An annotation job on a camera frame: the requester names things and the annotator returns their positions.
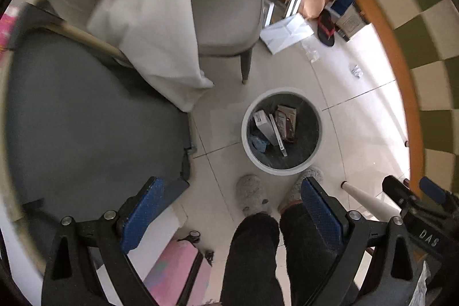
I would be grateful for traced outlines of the white flat envelope box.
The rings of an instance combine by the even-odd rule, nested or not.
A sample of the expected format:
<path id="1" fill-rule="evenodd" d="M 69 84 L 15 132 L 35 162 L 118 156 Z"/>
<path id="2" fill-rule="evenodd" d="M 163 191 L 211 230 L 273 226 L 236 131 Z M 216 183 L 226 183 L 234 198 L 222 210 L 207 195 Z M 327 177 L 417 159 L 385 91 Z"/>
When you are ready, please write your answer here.
<path id="1" fill-rule="evenodd" d="M 260 32 L 260 39 L 272 54 L 277 54 L 312 35 L 314 31 L 311 26 L 297 13 L 264 28 Z"/>

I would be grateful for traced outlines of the black red flip flop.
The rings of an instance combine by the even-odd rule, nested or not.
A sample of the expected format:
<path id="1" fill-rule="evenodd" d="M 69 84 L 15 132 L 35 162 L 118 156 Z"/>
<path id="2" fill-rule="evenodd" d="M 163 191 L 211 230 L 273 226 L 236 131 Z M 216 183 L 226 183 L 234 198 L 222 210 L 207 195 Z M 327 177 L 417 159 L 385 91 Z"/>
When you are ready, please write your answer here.
<path id="1" fill-rule="evenodd" d="M 331 14 L 324 9 L 317 18 L 317 36 L 319 41 L 328 47 L 334 46 L 335 27 Z"/>

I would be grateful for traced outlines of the right grey fuzzy slipper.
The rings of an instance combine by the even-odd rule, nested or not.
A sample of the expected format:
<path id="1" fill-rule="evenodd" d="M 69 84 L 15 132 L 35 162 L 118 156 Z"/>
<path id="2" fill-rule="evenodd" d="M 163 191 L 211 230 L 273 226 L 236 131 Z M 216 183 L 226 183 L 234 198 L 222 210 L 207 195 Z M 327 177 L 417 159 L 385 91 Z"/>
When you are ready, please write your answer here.
<path id="1" fill-rule="evenodd" d="M 323 172 L 320 169 L 318 169 L 316 166 L 310 166 L 308 169 L 304 170 L 299 175 L 298 179 L 293 184 L 290 191 L 285 195 L 285 198 L 282 201 L 282 203 L 280 203 L 278 207 L 278 211 L 280 212 L 280 214 L 283 214 L 283 212 L 286 211 L 289 207 L 302 202 L 301 187 L 302 187 L 303 181 L 306 178 L 313 178 L 317 182 L 322 182 L 323 177 L 324 177 Z"/>

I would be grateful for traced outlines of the white round trash bin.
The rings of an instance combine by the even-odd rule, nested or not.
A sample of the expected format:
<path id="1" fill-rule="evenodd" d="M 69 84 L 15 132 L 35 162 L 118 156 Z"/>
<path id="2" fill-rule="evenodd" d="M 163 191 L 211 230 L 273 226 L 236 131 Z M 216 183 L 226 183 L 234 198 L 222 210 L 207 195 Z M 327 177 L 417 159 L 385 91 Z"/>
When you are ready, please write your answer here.
<path id="1" fill-rule="evenodd" d="M 272 89 L 250 104 L 241 125 L 247 157 L 274 176 L 292 176 L 312 166 L 322 144 L 316 106 L 299 89 Z"/>

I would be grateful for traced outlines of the white box german flag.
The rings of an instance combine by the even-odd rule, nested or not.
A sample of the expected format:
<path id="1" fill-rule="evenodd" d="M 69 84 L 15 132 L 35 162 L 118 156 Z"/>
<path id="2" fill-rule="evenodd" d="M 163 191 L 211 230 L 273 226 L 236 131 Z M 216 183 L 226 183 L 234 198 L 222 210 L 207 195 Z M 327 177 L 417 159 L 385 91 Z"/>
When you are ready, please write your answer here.
<path id="1" fill-rule="evenodd" d="M 271 113 L 269 114 L 269 119 L 271 121 L 271 126 L 272 126 L 272 128 L 274 130 L 275 137 L 276 137 L 276 140 L 277 140 L 278 145 L 279 145 L 279 150 L 282 153 L 283 157 L 287 157 L 287 151 L 285 150 L 285 146 L 283 144 L 281 134 L 280 134 L 279 129 L 277 127 L 277 124 L 275 122 L 274 116 Z"/>

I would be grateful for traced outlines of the left grey fuzzy slipper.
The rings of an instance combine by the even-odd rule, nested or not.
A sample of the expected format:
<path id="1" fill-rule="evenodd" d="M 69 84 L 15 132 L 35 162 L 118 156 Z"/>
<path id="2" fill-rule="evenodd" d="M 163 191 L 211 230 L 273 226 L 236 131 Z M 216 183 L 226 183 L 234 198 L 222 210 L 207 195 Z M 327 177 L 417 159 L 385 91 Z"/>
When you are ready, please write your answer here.
<path id="1" fill-rule="evenodd" d="M 236 184 L 236 199 L 245 217 L 271 214 L 271 203 L 263 182 L 258 176 L 242 176 Z"/>

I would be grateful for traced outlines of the white cloth on chair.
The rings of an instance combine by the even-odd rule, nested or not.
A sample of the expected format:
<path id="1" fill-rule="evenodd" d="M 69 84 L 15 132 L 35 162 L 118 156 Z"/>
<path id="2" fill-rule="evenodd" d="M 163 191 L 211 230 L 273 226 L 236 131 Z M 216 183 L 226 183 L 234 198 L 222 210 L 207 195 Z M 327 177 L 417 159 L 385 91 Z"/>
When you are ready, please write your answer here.
<path id="1" fill-rule="evenodd" d="M 100 0 L 87 30 L 185 113 L 213 87 L 199 66 L 191 0 Z"/>

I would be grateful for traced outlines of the blue foil snack wrapper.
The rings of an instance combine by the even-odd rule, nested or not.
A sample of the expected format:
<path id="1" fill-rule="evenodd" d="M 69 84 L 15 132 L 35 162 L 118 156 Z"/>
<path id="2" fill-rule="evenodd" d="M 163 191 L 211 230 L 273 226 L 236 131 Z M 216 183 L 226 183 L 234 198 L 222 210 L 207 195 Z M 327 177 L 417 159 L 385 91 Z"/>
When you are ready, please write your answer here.
<path id="1" fill-rule="evenodd" d="M 262 139 L 258 136 L 250 135 L 248 137 L 248 140 L 250 141 L 251 146 L 260 153 L 265 153 L 267 147 L 270 145 L 269 141 L 266 141 L 265 139 Z"/>

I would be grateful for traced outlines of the grey fuzzy slipper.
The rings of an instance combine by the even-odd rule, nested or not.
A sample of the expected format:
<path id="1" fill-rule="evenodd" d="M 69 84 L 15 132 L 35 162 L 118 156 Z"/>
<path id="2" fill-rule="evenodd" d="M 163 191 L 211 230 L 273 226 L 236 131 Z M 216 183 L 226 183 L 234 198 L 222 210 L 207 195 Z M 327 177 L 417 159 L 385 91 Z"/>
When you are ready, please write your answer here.
<path id="1" fill-rule="evenodd" d="M 285 198 L 282 201 L 282 203 L 280 203 L 278 207 L 278 211 L 280 212 L 280 214 L 283 214 L 283 212 L 286 211 L 289 207 L 302 202 L 301 187 L 302 187 L 303 181 L 306 178 L 313 178 L 317 182 L 322 182 L 323 177 L 324 177 L 323 172 L 320 169 L 318 169 L 316 166 L 310 166 L 308 169 L 304 170 L 299 175 L 298 179 L 293 184 L 290 191 L 285 195 Z"/>
<path id="2" fill-rule="evenodd" d="M 236 184 L 236 199 L 245 217 L 271 214 L 271 203 L 263 182 L 258 176 L 242 176 Z"/>

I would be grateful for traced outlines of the grey cushioned chair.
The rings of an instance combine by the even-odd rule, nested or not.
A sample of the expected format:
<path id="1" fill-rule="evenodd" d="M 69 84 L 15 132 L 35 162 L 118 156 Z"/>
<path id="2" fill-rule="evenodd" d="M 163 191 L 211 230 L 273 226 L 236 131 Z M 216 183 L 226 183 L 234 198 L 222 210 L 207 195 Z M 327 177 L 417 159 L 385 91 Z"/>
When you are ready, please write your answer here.
<path id="1" fill-rule="evenodd" d="M 191 0 L 199 55 L 239 57 L 242 81 L 250 74 L 264 0 Z"/>

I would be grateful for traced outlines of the long white toothpaste box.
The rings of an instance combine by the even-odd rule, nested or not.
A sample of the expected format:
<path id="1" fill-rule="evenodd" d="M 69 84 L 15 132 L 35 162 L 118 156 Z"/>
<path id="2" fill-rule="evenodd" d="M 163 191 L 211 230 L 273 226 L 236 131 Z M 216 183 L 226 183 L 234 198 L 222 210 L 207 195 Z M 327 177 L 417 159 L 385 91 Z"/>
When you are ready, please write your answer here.
<path id="1" fill-rule="evenodd" d="M 277 139 L 275 136 L 274 129 L 272 127 L 271 120 L 264 110 L 258 110 L 254 113 L 254 121 L 258 130 L 266 137 L 266 139 L 275 146 Z"/>

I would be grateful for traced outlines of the dark grey sofa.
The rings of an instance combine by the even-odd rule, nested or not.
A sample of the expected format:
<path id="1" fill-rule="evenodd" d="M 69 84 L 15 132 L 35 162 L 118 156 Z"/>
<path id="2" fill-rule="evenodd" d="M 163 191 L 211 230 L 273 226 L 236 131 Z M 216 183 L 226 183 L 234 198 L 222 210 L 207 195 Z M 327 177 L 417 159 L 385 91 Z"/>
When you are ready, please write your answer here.
<path id="1" fill-rule="evenodd" d="M 47 31 L 13 54 L 9 170 L 26 226 L 48 251 L 60 220 L 91 221 L 158 177 L 165 201 L 188 188 L 188 118 L 131 68 Z"/>

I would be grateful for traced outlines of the small white carton box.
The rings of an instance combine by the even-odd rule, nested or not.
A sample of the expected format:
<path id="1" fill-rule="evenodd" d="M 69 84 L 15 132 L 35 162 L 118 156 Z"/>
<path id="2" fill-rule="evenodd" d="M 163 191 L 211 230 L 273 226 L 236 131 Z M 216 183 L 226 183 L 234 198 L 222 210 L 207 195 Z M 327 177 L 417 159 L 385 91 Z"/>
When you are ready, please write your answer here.
<path id="1" fill-rule="evenodd" d="M 294 108 L 282 105 L 277 106 L 275 110 L 275 122 L 282 140 L 291 143 L 296 141 L 296 115 L 297 110 Z"/>

